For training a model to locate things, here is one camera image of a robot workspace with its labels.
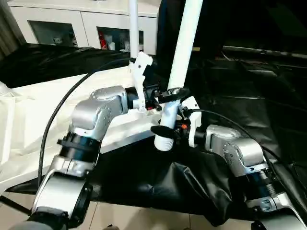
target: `black cable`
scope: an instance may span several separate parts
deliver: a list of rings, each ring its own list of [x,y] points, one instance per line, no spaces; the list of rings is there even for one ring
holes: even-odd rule
[[[39,165],[38,165],[38,187],[40,186],[41,182],[42,182],[42,174],[43,174],[43,162],[44,162],[44,151],[45,151],[45,146],[46,146],[46,140],[47,140],[47,135],[50,129],[50,126],[52,124],[52,121],[54,120],[55,116],[57,115],[58,111],[60,110],[60,108],[62,107],[62,105],[64,104],[64,102],[67,100],[67,98],[70,96],[70,94],[79,86],[82,84],[82,82],[84,82],[86,79],[88,79],[90,76],[92,76],[94,73],[96,73],[97,71],[102,71],[104,70],[106,67],[108,67],[109,65],[114,65],[116,63],[120,63],[120,62],[125,62],[125,61],[129,61],[130,58],[121,58],[121,59],[117,59],[117,60],[113,60],[110,61],[100,67],[98,67],[97,69],[95,69],[94,71],[86,74],[84,77],[82,77],[76,84],[74,84],[74,86],[71,87],[71,89],[65,94],[65,96],[62,98],[62,100],[60,101],[60,103],[58,104],[58,106],[56,107],[56,109],[54,110],[54,112],[52,113],[47,126],[45,128],[44,134],[43,134],[43,138],[42,138],[42,144],[40,147],[40,153],[39,153]]]
[[[301,188],[303,189],[304,193],[307,192],[307,188],[304,186],[304,184],[296,177],[293,175],[291,169],[289,169],[288,165],[286,165],[286,163],[284,163],[281,158],[279,156],[277,156],[272,150],[268,149],[267,147],[261,145],[257,139],[252,135],[250,134],[245,128],[243,128],[239,123],[233,121],[232,119],[222,115],[222,114],[219,114],[219,113],[216,113],[216,112],[213,112],[213,111],[210,111],[210,110],[204,110],[204,109],[191,109],[191,110],[188,110],[187,111],[188,113],[193,113],[193,112],[202,112],[202,113],[208,113],[208,114],[213,114],[215,116],[218,116],[218,117],[221,117],[222,119],[228,121],[229,123],[231,123],[232,125],[235,125],[236,127],[238,127],[239,129],[241,129],[249,138],[253,139],[254,141],[256,141],[261,149],[262,149],[262,152],[264,154],[264,157],[265,157],[265,160],[267,161],[268,165],[272,168],[273,172],[275,173],[275,175],[279,176],[279,174],[277,173],[277,171],[275,170],[275,167],[274,165],[272,164],[272,162],[270,161],[268,155],[266,154],[266,152],[270,153],[277,161],[279,161],[284,167],[285,169],[291,174],[291,176],[294,178],[294,180],[300,184]]]

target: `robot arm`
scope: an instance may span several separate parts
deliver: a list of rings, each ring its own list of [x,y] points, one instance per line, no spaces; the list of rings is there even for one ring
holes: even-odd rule
[[[152,62],[151,57],[140,52],[130,65],[135,87],[102,88],[76,105],[68,133],[58,141],[60,153],[53,158],[36,194],[31,217],[11,230],[66,230],[83,222],[93,190],[87,178],[113,118],[134,108],[141,112],[146,108],[161,110],[159,103],[178,100],[189,93],[184,89],[161,92],[158,85],[144,88],[143,73]]]
[[[184,119],[177,121],[179,125],[175,126],[175,130],[155,126],[152,131],[165,138],[186,140],[190,147],[201,144],[207,151],[224,158],[241,184],[247,207],[257,217],[251,226],[253,230],[307,230],[288,194],[268,166],[259,143],[229,127],[209,125],[203,132],[200,129],[201,113],[186,113],[191,109],[199,109],[194,97],[179,105]]]

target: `floor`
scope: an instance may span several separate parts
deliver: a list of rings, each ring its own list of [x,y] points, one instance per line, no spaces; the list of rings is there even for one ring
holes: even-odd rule
[[[4,195],[27,208],[32,207],[33,195]],[[26,219],[25,214],[0,203],[1,230],[8,230]],[[250,230],[249,221],[230,219],[224,225],[214,228],[203,216],[97,202],[91,202],[84,223],[75,230],[102,230],[110,224],[118,226],[120,230]]]

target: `black fabric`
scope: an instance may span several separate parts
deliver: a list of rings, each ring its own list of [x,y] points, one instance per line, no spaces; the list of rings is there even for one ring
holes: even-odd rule
[[[124,55],[91,48],[27,46],[0,63],[0,81],[17,87],[82,74]],[[158,62],[158,66],[161,79],[167,79],[171,62]],[[201,108],[222,113],[244,126],[307,184],[306,76],[303,68],[205,61],[193,56],[186,86]],[[202,119],[204,127],[230,126],[211,115]],[[305,193],[282,165],[277,170],[293,203],[306,218]],[[168,153],[159,152],[153,138],[102,154],[90,183],[94,187],[92,199],[97,201],[200,214],[213,225],[223,224],[230,217],[252,218],[240,186],[223,159],[185,145],[175,146]],[[30,194],[36,190],[37,180],[9,189]]]

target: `wrinkled black fabric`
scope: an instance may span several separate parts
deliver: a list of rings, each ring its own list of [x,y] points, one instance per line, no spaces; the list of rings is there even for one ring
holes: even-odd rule
[[[0,81],[17,87],[82,74],[125,55],[95,49],[27,46],[0,63]],[[167,79],[171,62],[159,65],[159,74]],[[241,124],[307,184],[306,71],[269,69],[274,73],[258,65],[207,62],[192,57],[186,86],[201,108],[222,113]],[[204,127],[230,126],[206,114],[202,123]],[[305,217],[305,193],[282,165],[276,169]],[[163,153],[154,148],[153,138],[147,138],[102,154],[90,182],[94,186],[93,200],[200,214],[213,225],[223,224],[228,218],[252,217],[243,203],[240,186],[223,159],[184,144]],[[30,194],[36,190],[37,180],[9,189]]]

